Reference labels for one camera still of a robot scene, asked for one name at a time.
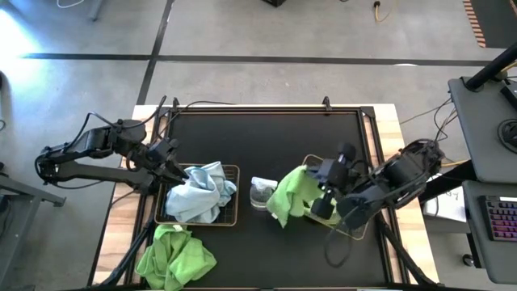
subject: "light blue cloth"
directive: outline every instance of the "light blue cloth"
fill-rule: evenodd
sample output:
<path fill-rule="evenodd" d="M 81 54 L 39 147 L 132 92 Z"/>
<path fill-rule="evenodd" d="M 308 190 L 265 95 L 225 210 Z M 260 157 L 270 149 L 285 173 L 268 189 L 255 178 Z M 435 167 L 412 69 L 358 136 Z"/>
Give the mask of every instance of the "light blue cloth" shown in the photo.
<path fill-rule="evenodd" d="M 237 187 L 226 180 L 221 162 L 188 167 L 185 172 L 189 176 L 186 183 L 167 193 L 166 213 L 179 222 L 212 223 Z"/>

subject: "desk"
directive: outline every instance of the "desk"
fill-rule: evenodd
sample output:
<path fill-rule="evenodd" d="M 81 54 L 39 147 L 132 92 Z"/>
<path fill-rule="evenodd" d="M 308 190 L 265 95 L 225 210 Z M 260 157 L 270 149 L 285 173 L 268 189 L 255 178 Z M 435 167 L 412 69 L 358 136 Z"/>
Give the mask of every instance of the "desk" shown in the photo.
<path fill-rule="evenodd" d="M 358 107 L 361 105 L 343 106 Z M 367 106 L 373 106 L 375 109 L 380 142 L 385 154 L 385 159 L 387 159 L 404 146 L 401 129 L 398 124 L 397 112 L 393 104 L 368 104 Z M 155 108 L 156 106 L 152 105 L 136 106 L 132 118 L 134 120 L 144 120 Z M 153 122 L 149 122 L 146 125 L 148 133 L 152 131 L 152 127 Z M 372 132 L 367 131 L 367 136 L 370 141 L 368 144 L 370 147 L 374 147 Z M 117 184 L 113 199 L 129 191 L 130 188 L 128 186 Z M 116 207 L 109 212 L 107 224 L 103 232 L 102 243 L 100 244 L 99 259 L 97 260 L 97 264 L 92 268 L 94 272 L 93 283 L 99 283 L 107 278 L 111 270 L 120 262 L 120 259 L 128 249 L 132 239 L 139 199 L 140 197 L 137 195 L 129 196 L 117 203 Z M 398 210 L 397 220 L 400 227 L 402 243 L 406 250 L 427 276 L 434 281 L 438 281 L 438 275 L 436 273 L 435 263 L 418 201 L 414 200 L 405 208 Z M 391 248 L 389 248 L 389 256 L 395 281 L 400 281 L 397 257 Z M 138 276 L 133 276 L 133 280 L 138 281 Z"/>
<path fill-rule="evenodd" d="M 479 202 L 481 196 L 502 196 L 517 198 L 517 187 L 510 184 L 463 182 L 465 208 L 468 210 L 472 229 L 473 256 L 479 259 L 481 268 L 486 268 L 491 281 L 498 284 L 517 284 L 515 270 L 515 242 L 495 242 L 489 239 L 483 210 Z"/>

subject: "concrete floor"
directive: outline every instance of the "concrete floor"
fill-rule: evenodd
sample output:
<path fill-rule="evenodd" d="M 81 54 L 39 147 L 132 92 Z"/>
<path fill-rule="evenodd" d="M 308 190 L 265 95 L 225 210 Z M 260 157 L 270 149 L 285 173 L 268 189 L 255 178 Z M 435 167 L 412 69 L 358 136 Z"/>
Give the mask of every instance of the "concrete floor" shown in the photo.
<path fill-rule="evenodd" d="M 15 270 L 13 284 L 35 284 L 37 290 L 86 284 L 113 185 L 44 187 L 33 159 L 44 146 L 72 139 L 89 111 L 110 120 L 130 117 L 148 62 L 21 60 L 12 54 L 150 54 L 166 0 L 107 0 L 95 23 L 87 19 L 90 4 L 62 10 L 52 0 L 11 0 L 0 6 L 0 37 L 9 40 L 0 46 L 7 80 L 1 111 L 8 123 L 0 133 L 0 161 L 11 177 L 68 197 L 62 209 L 41 207 Z M 160 54 L 490 60 L 501 52 L 477 46 L 461 0 L 399 0 L 382 24 L 374 23 L 371 5 L 287 0 L 274 9 L 259 0 L 176 0 Z M 320 103 L 328 95 L 333 103 L 395 103 L 405 120 L 447 99 L 449 78 L 479 69 L 160 61 L 145 103 L 156 104 L 163 95 L 170 96 L 167 103 L 174 96 L 182 103 Z M 451 110 L 445 109 L 440 120 Z M 457 121 L 446 131 L 446 155 L 469 158 Z M 432 115 L 402 125 L 402 132 L 406 141 L 433 137 Z M 444 284 L 509 288 L 491 284 L 482 270 L 458 265 L 455 255 L 466 252 L 466 240 L 451 237 L 460 246 L 453 249 L 448 239 L 431 234 Z"/>

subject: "lime green towel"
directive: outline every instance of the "lime green towel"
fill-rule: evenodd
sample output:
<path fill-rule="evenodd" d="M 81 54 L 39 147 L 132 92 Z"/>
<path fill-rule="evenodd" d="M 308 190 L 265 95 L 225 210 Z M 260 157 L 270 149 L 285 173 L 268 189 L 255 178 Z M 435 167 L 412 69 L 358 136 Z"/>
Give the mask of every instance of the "lime green towel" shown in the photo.
<path fill-rule="evenodd" d="M 175 291 L 190 280 L 198 280 L 215 265 L 216 259 L 190 231 L 159 225 L 136 271 L 152 289 Z"/>
<path fill-rule="evenodd" d="M 306 169 L 307 166 L 299 166 L 287 174 L 267 201 L 267 210 L 276 215 L 282 227 L 288 224 L 289 214 L 304 215 L 304 201 L 310 202 L 323 193 L 317 181 L 305 174 Z"/>

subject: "rgb keyboard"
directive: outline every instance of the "rgb keyboard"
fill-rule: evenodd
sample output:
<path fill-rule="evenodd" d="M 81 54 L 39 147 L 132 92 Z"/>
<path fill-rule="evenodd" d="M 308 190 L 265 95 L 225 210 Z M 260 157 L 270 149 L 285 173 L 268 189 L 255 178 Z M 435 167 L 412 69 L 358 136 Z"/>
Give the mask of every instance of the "rgb keyboard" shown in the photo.
<path fill-rule="evenodd" d="M 481 196 L 480 202 L 490 239 L 517 242 L 517 199 Z"/>

